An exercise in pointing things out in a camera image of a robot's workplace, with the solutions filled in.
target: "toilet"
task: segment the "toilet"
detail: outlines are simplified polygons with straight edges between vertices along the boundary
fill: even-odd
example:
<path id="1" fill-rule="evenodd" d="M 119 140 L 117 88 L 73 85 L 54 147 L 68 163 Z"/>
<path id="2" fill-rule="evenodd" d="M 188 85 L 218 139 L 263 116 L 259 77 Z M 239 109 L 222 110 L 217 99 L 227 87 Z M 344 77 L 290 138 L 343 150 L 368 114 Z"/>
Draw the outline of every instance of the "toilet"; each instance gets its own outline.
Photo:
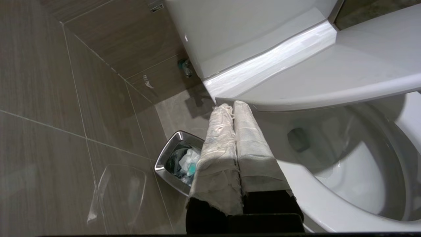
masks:
<path id="1" fill-rule="evenodd" d="M 309 232 L 421 231 L 421 4 L 337 31 L 335 0 L 166 0 L 216 104 L 250 105 Z"/>

